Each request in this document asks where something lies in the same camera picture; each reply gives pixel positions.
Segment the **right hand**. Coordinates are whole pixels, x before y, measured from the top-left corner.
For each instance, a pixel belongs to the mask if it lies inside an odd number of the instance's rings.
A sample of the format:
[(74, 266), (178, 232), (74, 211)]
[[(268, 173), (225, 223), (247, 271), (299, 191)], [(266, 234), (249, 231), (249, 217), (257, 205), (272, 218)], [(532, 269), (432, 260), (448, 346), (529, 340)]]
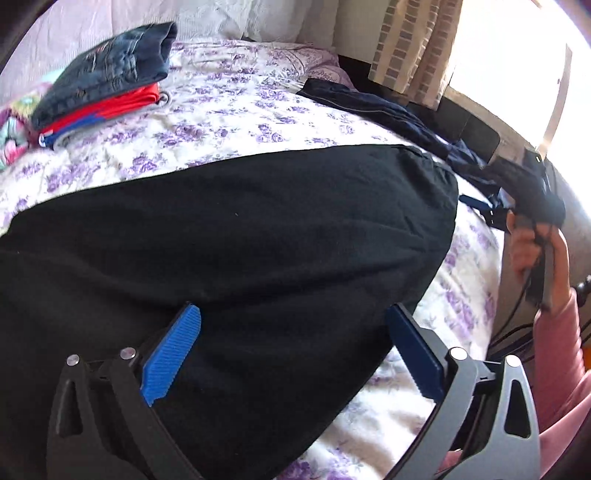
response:
[(507, 216), (510, 232), (509, 255), (517, 279), (524, 283), (538, 261), (543, 247), (535, 241), (536, 236), (547, 240), (554, 252), (554, 282), (550, 312), (557, 315), (571, 297), (569, 252), (561, 230), (550, 224), (537, 224), (536, 230), (518, 227), (516, 215), (510, 211)]

